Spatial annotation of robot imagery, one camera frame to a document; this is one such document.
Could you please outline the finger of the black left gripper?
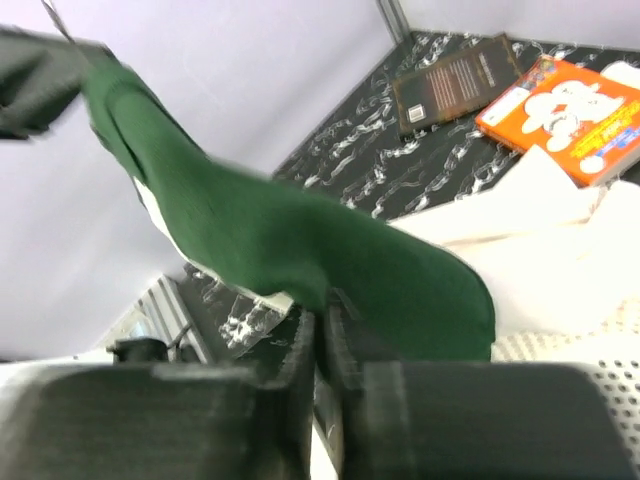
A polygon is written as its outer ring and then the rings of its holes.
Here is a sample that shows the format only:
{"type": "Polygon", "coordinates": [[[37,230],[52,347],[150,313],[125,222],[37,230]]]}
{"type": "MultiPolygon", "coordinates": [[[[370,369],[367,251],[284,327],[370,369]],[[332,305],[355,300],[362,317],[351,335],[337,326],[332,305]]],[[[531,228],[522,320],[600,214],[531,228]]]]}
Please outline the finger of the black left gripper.
{"type": "Polygon", "coordinates": [[[114,58],[105,45],[1,27],[1,138],[49,130],[79,95],[90,67],[114,58]]]}

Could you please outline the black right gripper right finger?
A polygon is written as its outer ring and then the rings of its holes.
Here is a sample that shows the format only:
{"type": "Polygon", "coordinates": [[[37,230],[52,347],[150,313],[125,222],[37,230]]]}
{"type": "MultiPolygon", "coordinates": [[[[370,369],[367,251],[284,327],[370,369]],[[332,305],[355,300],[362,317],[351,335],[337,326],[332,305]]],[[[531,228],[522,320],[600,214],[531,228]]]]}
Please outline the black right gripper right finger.
{"type": "Polygon", "coordinates": [[[626,479],[630,455],[587,368],[403,361],[341,300],[324,318],[343,479],[626,479]]]}

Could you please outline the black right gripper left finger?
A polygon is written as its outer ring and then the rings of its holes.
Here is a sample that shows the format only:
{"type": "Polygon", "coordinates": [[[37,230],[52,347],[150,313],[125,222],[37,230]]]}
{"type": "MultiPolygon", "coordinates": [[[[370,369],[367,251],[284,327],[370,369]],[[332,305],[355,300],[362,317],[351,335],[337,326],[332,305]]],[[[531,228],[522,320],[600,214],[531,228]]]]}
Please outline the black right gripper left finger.
{"type": "Polygon", "coordinates": [[[306,479],[314,318],[278,369],[69,363],[13,370],[1,389],[5,479],[306,479]]]}

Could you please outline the green and white t shirt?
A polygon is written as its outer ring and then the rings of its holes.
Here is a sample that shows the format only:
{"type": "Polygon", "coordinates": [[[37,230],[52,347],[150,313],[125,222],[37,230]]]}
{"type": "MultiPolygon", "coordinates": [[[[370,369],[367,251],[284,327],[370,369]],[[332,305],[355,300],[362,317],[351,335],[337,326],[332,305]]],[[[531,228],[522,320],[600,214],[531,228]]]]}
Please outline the green and white t shirt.
{"type": "Polygon", "coordinates": [[[500,338],[577,337],[639,291],[639,189],[579,189],[526,156],[493,189],[384,222],[212,160],[130,68],[82,93],[153,223],[225,284],[323,314],[342,292],[391,350],[487,361],[500,338]]]}

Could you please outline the lime green clothes hanger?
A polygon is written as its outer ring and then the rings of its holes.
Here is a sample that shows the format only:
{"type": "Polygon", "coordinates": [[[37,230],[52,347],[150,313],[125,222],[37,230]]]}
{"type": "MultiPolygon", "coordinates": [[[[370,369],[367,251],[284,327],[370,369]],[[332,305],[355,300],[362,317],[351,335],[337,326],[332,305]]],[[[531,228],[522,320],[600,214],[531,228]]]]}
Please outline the lime green clothes hanger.
{"type": "Polygon", "coordinates": [[[76,40],[73,38],[73,36],[69,33],[67,27],[64,24],[64,21],[62,20],[62,17],[60,16],[60,14],[58,13],[56,6],[54,4],[54,2],[52,0],[41,0],[41,4],[44,7],[44,9],[46,10],[49,18],[51,19],[51,21],[54,24],[54,27],[56,28],[56,30],[71,44],[76,45],[77,42],[76,40]]]}

